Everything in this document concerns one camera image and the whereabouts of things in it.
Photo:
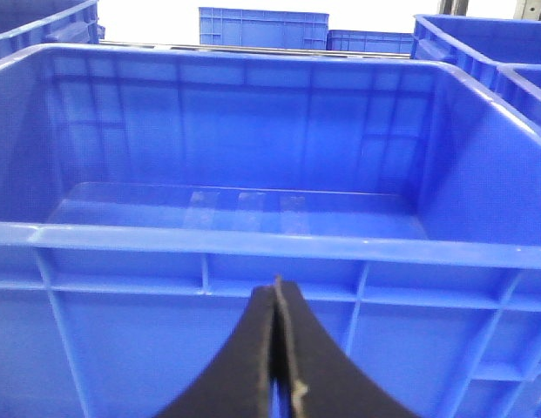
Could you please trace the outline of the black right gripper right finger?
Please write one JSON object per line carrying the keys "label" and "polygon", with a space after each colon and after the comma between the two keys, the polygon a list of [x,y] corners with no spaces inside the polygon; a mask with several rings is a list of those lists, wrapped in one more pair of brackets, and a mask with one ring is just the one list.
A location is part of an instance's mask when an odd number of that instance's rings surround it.
{"label": "black right gripper right finger", "polygon": [[277,277],[274,378],[281,417],[415,417],[352,362],[300,288]]}

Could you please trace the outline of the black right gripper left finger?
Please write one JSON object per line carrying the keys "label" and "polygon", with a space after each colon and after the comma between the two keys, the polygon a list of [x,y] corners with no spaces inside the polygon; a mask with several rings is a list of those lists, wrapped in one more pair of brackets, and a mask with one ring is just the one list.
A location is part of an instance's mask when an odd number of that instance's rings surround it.
{"label": "black right gripper left finger", "polygon": [[256,287],[220,351],[156,416],[268,417],[275,301],[273,287]]}

